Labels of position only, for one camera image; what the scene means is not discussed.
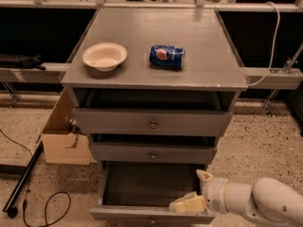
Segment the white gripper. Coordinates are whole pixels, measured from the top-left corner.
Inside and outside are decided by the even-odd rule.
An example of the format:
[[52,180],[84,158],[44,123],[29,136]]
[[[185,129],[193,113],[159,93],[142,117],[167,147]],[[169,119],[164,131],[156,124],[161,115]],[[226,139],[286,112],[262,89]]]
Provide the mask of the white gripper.
[[212,212],[226,214],[224,192],[229,181],[225,178],[213,178],[213,175],[201,169],[196,170],[201,182],[202,194],[190,192],[169,204],[173,213],[201,213],[208,207]]

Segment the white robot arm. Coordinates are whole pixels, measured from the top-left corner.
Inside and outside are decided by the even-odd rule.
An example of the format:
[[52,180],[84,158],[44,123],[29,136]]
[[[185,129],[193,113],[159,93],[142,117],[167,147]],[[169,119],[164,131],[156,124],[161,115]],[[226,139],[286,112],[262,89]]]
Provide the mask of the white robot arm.
[[236,214],[259,227],[303,227],[303,196],[272,178],[253,184],[215,178],[196,170],[201,195],[195,191],[169,204],[172,213],[202,213],[206,208],[221,214]]

